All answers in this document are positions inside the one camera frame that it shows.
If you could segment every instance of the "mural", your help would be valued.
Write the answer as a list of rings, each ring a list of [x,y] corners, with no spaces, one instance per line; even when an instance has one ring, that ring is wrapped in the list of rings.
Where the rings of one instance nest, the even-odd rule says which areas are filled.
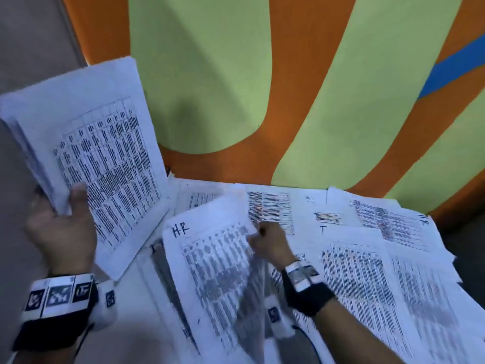
[[[485,0],[64,2],[89,63],[137,59],[179,177],[334,185],[441,226],[485,195]]]

